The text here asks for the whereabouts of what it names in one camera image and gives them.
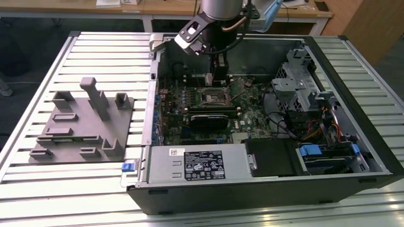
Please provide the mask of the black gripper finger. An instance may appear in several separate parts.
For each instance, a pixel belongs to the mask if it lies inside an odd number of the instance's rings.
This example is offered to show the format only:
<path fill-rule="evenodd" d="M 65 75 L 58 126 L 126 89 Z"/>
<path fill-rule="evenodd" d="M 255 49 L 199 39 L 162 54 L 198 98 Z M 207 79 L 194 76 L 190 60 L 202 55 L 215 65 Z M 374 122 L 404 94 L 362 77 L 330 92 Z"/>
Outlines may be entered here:
<path fill-rule="evenodd" d="M 211 57 L 211 73 L 214 77 L 214 85 L 221 85 L 223 80 L 227 80 L 229 73 L 227 54 L 217 54 Z"/>

